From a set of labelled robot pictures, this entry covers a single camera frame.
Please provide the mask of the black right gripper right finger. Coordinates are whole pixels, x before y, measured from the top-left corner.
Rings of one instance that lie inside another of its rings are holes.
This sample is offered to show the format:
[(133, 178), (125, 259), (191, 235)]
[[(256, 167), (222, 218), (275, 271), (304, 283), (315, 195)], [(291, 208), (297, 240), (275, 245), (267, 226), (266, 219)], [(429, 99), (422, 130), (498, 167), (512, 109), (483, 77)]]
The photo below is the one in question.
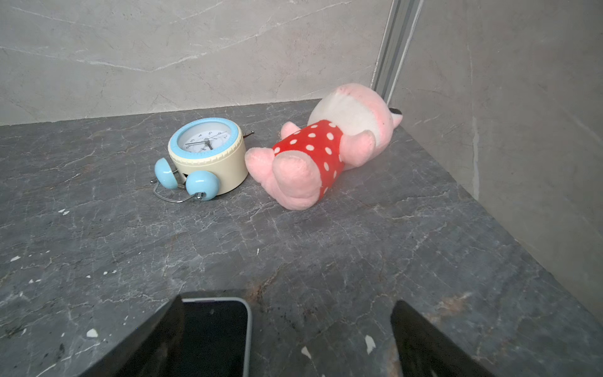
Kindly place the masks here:
[(404, 300), (396, 302), (390, 323), (404, 376), (494, 377)]

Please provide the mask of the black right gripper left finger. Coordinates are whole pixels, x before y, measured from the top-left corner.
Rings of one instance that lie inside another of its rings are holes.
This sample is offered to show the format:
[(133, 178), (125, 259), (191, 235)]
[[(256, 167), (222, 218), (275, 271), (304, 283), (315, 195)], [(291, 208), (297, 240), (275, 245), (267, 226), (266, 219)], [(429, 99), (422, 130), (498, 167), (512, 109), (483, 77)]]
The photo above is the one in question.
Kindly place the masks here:
[(185, 307), (180, 295), (163, 305), (83, 376), (168, 376), (182, 349)]

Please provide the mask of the light blue phone case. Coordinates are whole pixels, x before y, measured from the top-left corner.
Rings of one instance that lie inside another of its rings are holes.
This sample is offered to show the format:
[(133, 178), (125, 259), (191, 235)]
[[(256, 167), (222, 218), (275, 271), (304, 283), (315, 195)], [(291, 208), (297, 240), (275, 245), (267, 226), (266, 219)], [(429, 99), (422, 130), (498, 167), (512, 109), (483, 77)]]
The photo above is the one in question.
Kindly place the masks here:
[(233, 293), (186, 292), (184, 334), (169, 376), (250, 375), (253, 317)]

